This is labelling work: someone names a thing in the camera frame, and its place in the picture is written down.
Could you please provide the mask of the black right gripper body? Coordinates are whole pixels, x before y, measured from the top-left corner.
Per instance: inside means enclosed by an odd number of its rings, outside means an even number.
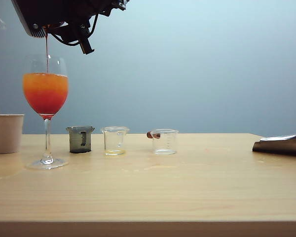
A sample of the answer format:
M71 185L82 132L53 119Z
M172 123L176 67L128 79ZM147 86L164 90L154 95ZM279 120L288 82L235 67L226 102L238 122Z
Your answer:
M83 54L94 51L89 43L97 18L109 16L113 0L39 0L38 37L51 34L62 44L80 45Z

